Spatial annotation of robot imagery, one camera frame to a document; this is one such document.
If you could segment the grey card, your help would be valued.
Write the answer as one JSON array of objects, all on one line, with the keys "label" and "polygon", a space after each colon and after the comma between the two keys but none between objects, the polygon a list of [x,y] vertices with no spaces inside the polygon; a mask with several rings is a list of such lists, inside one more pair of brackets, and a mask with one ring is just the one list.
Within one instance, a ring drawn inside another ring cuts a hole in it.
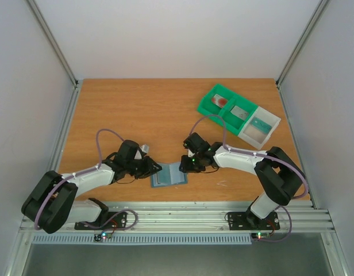
[{"label": "grey card", "polygon": [[247,112],[246,110],[240,108],[239,106],[234,106],[231,109],[231,114],[238,117],[239,119],[245,121],[249,115],[249,112]]}]

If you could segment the teal card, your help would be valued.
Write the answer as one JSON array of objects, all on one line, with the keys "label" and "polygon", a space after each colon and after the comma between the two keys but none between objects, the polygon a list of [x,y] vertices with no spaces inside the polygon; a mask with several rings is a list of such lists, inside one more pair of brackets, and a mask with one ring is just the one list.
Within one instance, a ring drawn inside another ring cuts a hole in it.
[{"label": "teal card", "polygon": [[171,184],[170,164],[161,164],[161,171],[156,174],[156,182],[159,185]]},{"label": "teal card", "polygon": [[264,133],[264,134],[268,134],[271,129],[272,129],[272,126],[266,122],[264,122],[263,120],[257,118],[257,117],[254,117],[250,124],[255,127],[256,129],[258,129],[260,132]]}]

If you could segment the red circle card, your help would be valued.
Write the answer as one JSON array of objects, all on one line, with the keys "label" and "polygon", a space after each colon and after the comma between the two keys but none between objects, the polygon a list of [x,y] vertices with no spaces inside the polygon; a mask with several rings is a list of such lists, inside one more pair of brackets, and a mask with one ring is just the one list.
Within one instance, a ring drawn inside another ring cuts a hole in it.
[{"label": "red circle card", "polygon": [[228,100],[220,96],[219,94],[215,94],[214,96],[212,96],[211,101],[219,108],[223,108],[228,103]]}]

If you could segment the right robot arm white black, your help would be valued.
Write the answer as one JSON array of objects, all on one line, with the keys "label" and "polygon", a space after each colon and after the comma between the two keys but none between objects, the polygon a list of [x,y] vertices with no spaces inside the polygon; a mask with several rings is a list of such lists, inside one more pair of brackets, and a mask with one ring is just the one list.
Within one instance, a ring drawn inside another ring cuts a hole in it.
[{"label": "right robot arm white black", "polygon": [[221,142],[210,145],[196,132],[185,139],[183,146],[188,150],[180,161],[179,170],[183,173],[204,173],[207,167],[212,167],[257,176],[263,193],[245,212],[244,220],[250,229],[259,229],[276,208],[288,205],[302,185],[308,190],[304,173],[279,147],[248,151]]}]

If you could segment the teal card holder wallet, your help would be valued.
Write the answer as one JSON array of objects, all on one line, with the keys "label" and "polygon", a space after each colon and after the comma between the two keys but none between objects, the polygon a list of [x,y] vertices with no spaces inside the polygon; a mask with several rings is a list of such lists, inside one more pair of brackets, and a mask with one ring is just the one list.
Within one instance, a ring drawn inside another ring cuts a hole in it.
[{"label": "teal card holder wallet", "polygon": [[187,174],[179,170],[180,162],[159,163],[162,170],[151,176],[151,188],[187,184]]}]

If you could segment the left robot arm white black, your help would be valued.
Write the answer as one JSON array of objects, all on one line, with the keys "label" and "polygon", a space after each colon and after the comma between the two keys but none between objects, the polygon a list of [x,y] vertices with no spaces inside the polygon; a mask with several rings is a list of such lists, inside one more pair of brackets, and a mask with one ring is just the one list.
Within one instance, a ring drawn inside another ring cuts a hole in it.
[{"label": "left robot arm white black", "polygon": [[89,198],[75,203],[75,198],[97,187],[114,184],[126,175],[144,179],[162,170],[148,156],[146,146],[125,140],[119,150],[100,163],[82,171],[59,174],[46,172],[21,207],[36,230],[55,233],[68,223],[82,223],[90,229],[102,229],[110,223],[109,209],[101,201]]}]

